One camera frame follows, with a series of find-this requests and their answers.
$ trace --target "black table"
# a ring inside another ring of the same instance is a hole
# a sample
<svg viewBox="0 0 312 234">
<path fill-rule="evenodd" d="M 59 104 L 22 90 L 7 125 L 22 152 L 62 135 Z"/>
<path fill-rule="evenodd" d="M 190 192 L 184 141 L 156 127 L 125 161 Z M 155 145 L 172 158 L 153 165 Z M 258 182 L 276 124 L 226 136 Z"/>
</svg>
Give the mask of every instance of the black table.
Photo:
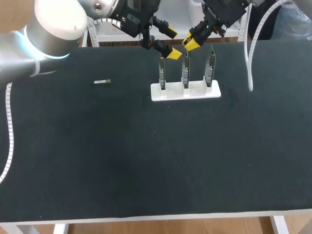
<svg viewBox="0 0 312 234">
<path fill-rule="evenodd" d="M 202 79 L 209 46 L 191 54 L 191 80 Z M 16 81 L 0 223 L 311 209 L 312 42 L 260 41 L 252 93 L 243 44 L 213 46 L 218 99 L 152 102 L 158 53 L 138 47 L 79 49 L 58 72 Z M 166 69 L 180 80 L 181 60 Z M 112 84 L 93 84 L 101 79 Z"/>
</svg>

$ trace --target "white stand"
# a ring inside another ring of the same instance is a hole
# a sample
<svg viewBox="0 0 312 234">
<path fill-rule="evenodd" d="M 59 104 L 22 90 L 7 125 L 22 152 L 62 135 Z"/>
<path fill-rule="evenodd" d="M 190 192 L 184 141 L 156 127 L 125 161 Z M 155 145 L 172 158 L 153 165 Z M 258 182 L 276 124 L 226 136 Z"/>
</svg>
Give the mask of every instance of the white stand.
<svg viewBox="0 0 312 234">
<path fill-rule="evenodd" d="M 159 83 L 152 84 L 151 97 L 152 101 L 219 98 L 221 91 L 218 81 L 213 80 L 211 88 L 208 88 L 204 78 L 199 81 L 190 81 L 188 89 L 184 89 L 182 82 L 166 83 L 166 90 L 161 90 Z"/>
</svg>

